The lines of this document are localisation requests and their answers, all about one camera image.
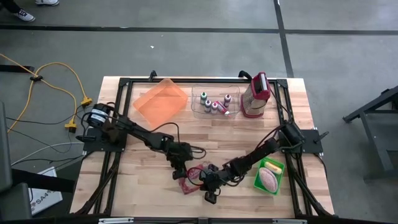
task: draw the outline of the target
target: butcher block tabletop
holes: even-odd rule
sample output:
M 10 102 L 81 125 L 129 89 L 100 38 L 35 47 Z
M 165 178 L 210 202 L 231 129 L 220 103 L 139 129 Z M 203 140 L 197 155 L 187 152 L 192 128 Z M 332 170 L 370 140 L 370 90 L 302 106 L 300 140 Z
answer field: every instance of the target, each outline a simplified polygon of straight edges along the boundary
M 104 77 L 98 98 L 99 103 L 115 101 L 119 79 L 120 77 Z M 288 78 L 287 82 L 295 122 L 301 129 L 312 129 L 314 123 L 304 80 Z M 154 85 L 156 83 L 135 83 L 133 85 L 128 113 L 129 119 L 147 129 L 152 128 L 140 112 L 136 111 L 133 103 Z M 180 126 L 181 142 L 188 142 L 207 150 L 205 158 L 186 162 L 188 169 L 204 161 L 221 167 L 222 164 L 235 157 L 244 156 L 253 151 L 257 143 L 279 125 L 277 103 L 272 96 L 266 104 L 262 118 L 245 118 L 241 112 L 234 119 L 198 119 L 194 117 L 190 106 L 193 86 L 233 85 L 238 86 L 240 92 L 244 93 L 248 84 L 177 83 L 177 85 L 188 95 L 188 101 L 186 107 L 170 121 Z M 284 104 L 282 91 L 281 97 L 282 104 Z M 121 109 L 123 109 L 124 98 L 121 102 Z M 158 131 L 177 135 L 177 130 L 173 125 L 164 126 Z M 269 157 L 285 164 L 285 157 L 280 152 L 271 154 Z M 98 186 L 103 158 L 103 152 L 94 152 L 82 162 L 71 212 L 81 208 Z M 312 154 L 303 154 L 302 160 L 308 188 L 324 208 L 333 213 L 328 182 L 322 163 Z M 172 179 L 174 170 L 170 167 L 169 161 L 166 161 L 165 156 L 149 150 L 140 140 L 128 136 L 126 149 L 120 161 L 112 216 L 293 218 L 294 211 L 287 169 L 285 169 L 280 190 L 276 196 L 253 187 L 257 170 L 258 163 L 253 165 L 237 187 L 222 186 L 217 203 L 212 205 L 205 201 L 205 192 L 197 190 L 184 195 L 178 182 Z M 300 208 L 305 211 L 300 187 L 297 184 L 296 186 Z M 101 211 L 106 205 L 107 196 L 108 188 L 105 188 Z

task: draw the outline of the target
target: yellow extension cord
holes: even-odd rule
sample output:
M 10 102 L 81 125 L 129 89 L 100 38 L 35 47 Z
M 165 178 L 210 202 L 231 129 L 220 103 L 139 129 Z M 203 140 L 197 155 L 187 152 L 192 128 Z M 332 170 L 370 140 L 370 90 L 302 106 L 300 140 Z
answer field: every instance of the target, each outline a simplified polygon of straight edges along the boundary
M 83 101 L 82 101 L 80 104 L 81 104 L 81 105 L 87 106 L 87 105 L 89 105 L 89 104 L 93 101 L 91 98 L 88 98 L 88 97 L 86 96 L 85 90 L 84 90 L 84 88 L 83 88 L 83 85 L 81 84 L 81 81 L 80 81 L 79 76 L 77 75 L 77 73 L 76 73 L 71 67 L 69 67 L 69 65 L 67 65 L 67 64 L 64 64 L 64 63 L 61 63 L 61 62 L 52 62 L 52 63 L 48 63 L 48 64 L 46 64 L 46 65 L 41 66 L 39 69 L 37 69 L 37 71 L 36 71 L 35 73 L 33 73 L 33 72 L 31 72 L 30 70 L 28 70 L 28 69 L 26 69 L 25 67 L 23 67 L 22 65 L 20 65 L 19 63 L 15 62 L 14 60 L 12 60 L 12 59 L 6 57 L 5 55 L 0 54 L 0 56 L 4 57 L 5 59 L 9 60 L 10 62 L 12 62 L 12 63 L 14 63 L 14 64 L 16 64 L 16 65 L 18 65 L 18 66 L 20 66 L 21 68 L 23 68 L 24 70 L 26 70 L 27 72 L 29 72 L 30 74 L 32 74 L 34 77 L 39 76 L 38 74 L 39 74 L 39 72 L 41 71 L 41 69 L 43 69 L 43 68 L 45 68 L 45 67 L 47 67 L 47 66 L 49 66 L 49 65 L 63 65 L 63 66 L 65 66 L 65 67 L 67 67 L 73 74 L 75 74 L 75 76 L 76 76 L 76 78 L 77 78 L 77 81 L 78 81 L 79 84 L 80 84 L 81 92 L 83 93 Z M 64 92 L 64 93 L 67 93 L 68 95 L 70 95 L 70 96 L 73 98 L 73 100 L 74 100 L 74 102 L 75 102 L 75 110 L 74 110 L 75 114 L 72 116 L 72 118 L 71 118 L 71 120 L 69 121 L 69 123 L 67 123 L 67 124 L 65 125 L 65 127 L 66 127 L 66 128 L 74 128 L 74 129 L 76 129 L 75 116 L 76 116 L 76 112 L 77 112 L 77 103 L 76 103 L 76 98 L 75 98 L 75 96 L 74 96 L 72 93 L 70 93 L 69 91 L 64 90 L 63 88 L 59 88 L 59 87 L 56 87 L 56 86 L 53 86 L 53 85 L 49 84 L 49 83 L 48 83 L 47 81 L 45 81 L 45 80 L 41 80 L 41 81 L 44 82 L 46 85 L 48 85 L 49 87 L 51 87 L 51 88 L 53 88 L 53 89 L 60 90 L 60 91 L 62 91 L 62 92 Z M 9 133 L 9 132 L 11 131 L 11 129 L 18 123 L 18 120 L 22 117 L 22 115 L 24 115 L 24 113 L 25 113 L 25 111 L 26 111 L 26 108 L 28 107 L 28 105 L 29 105 L 29 103 L 30 103 L 30 98 L 31 98 L 31 96 L 32 96 L 32 90 L 33 90 L 33 85 L 34 85 L 34 83 L 35 83 L 34 81 L 31 81 L 30 87 L 29 87 L 29 94 L 28 94 L 28 96 L 27 96 L 27 101 L 26 101 L 25 107 L 24 107 L 24 109 L 22 110 L 22 112 L 19 114 L 19 116 L 18 116 L 18 118 L 16 119 L 16 121 L 14 121 L 14 123 L 11 125 L 11 127 L 9 128 L 9 130 L 7 131 L 7 133 Z

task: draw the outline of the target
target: gray floor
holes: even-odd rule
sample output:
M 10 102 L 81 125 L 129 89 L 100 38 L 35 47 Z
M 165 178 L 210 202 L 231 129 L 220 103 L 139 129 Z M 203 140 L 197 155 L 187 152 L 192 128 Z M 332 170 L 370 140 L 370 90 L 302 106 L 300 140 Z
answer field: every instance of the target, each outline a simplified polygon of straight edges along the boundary
M 32 26 L 278 28 L 271 0 L 64 0 L 50 8 L 37 8 L 33 0 L 17 2 L 37 17 Z M 395 0 L 280 0 L 280 6 L 286 29 L 398 29 Z M 0 21 L 22 24 L 5 10 L 0 11 Z M 363 182 L 363 176 L 380 164 L 360 121 L 345 124 L 341 118 L 398 85 L 398 36 L 288 35 L 287 43 L 294 76 L 305 80 L 314 122 L 320 131 L 330 132 L 323 147 L 336 214 L 397 222 L 398 182 Z M 0 30 L 0 52 L 36 68 L 49 62 L 69 64 L 95 101 L 105 75 L 148 75 L 157 70 L 159 75 L 227 77 L 240 70 L 265 70 L 270 77 L 287 76 L 279 34 Z M 0 63 L 7 62 L 0 58 Z M 42 75 L 80 101 L 79 86 L 66 69 L 50 67 Z M 0 74 L 0 100 L 10 117 L 24 107 L 28 77 Z M 59 121 L 73 113 L 72 105 L 69 96 L 38 83 L 23 118 Z M 16 130 L 56 144 L 69 141 L 62 126 L 19 123 Z M 43 147 L 17 133 L 9 139 L 12 161 Z M 46 150 L 33 158 L 80 153 L 81 146 L 73 146 L 66 154 Z M 49 166 L 53 164 L 35 161 L 17 168 L 37 172 Z

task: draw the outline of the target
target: sponge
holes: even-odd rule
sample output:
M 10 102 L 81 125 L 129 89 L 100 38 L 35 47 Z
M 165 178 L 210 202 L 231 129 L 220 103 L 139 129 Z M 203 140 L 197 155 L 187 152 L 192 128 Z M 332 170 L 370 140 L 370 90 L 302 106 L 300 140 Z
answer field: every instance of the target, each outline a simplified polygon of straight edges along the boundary
M 269 190 L 270 192 L 274 193 L 278 190 L 278 181 L 275 175 L 267 168 L 261 167 L 259 169 L 259 176 L 262 185 Z

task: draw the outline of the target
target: shoe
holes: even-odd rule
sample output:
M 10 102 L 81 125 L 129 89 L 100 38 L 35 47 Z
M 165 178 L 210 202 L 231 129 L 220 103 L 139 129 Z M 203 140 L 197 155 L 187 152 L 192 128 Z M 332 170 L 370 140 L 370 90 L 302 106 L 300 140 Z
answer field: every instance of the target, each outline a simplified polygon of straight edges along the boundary
M 35 17 L 25 12 L 25 10 L 20 9 L 19 12 L 14 13 L 14 15 L 25 22 L 33 22 L 35 21 Z
M 60 4 L 58 0 L 35 0 L 36 5 L 38 6 L 56 6 Z

